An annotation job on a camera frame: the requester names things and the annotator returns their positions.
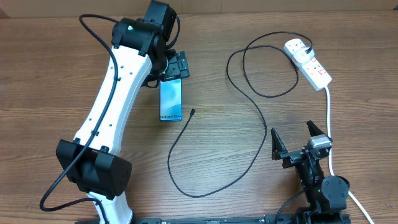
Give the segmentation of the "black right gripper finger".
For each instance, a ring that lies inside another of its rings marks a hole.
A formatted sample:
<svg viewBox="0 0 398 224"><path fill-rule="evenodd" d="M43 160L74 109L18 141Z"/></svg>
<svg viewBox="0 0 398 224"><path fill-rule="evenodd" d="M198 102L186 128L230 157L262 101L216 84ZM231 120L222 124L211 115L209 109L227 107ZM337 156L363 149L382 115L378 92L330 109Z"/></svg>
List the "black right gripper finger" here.
<svg viewBox="0 0 398 224"><path fill-rule="evenodd" d="M272 136L272 159L279 160L281 159L281 155L287 153L287 149L282 142L280 136L277 134L277 131L272 128L271 129Z"/></svg>
<svg viewBox="0 0 398 224"><path fill-rule="evenodd" d="M318 126L312 120L307 121L307 126L311 137L320 136L324 134L324 132L320 128L318 128Z"/></svg>

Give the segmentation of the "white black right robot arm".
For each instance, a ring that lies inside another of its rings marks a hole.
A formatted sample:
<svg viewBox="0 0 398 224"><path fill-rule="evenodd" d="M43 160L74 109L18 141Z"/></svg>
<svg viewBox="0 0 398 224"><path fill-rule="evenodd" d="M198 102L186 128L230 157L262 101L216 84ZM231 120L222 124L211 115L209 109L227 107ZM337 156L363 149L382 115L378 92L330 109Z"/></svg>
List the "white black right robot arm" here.
<svg viewBox="0 0 398 224"><path fill-rule="evenodd" d="M313 121L307 121L310 139L300 150L289 152L275 129L271 129L272 159L281 160L283 168L294 167L303 190L288 199L275 215L265 217L266 223L331 223L349 224L347 208L350 183L338 175L325 176L320 160L331 152L332 138L319 129ZM304 194L308 206L296 209L292 215L283 215L284 208Z"/></svg>

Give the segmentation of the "blue Galaxy smartphone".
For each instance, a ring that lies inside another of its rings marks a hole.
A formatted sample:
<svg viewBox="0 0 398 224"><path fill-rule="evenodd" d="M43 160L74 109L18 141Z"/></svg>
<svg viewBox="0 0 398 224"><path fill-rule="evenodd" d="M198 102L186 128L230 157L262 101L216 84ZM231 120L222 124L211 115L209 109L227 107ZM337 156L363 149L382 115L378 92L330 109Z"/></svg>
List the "blue Galaxy smartphone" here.
<svg viewBox="0 0 398 224"><path fill-rule="evenodd" d="M182 120L182 80L160 82L160 120Z"/></svg>

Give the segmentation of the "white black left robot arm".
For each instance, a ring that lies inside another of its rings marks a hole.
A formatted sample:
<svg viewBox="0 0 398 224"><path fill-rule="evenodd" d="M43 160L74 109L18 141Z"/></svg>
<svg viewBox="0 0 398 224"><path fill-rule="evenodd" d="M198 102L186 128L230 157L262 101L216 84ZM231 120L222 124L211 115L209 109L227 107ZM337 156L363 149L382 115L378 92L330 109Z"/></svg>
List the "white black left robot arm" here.
<svg viewBox="0 0 398 224"><path fill-rule="evenodd" d="M185 52L172 47L177 13L151 1L144 18L123 18L112 30L110 60L94 105L72 141L60 140L56 156L68 180L93 202L96 223L132 223L125 189L132 164L119 157L134 100L149 82L170 83L190 75Z"/></svg>

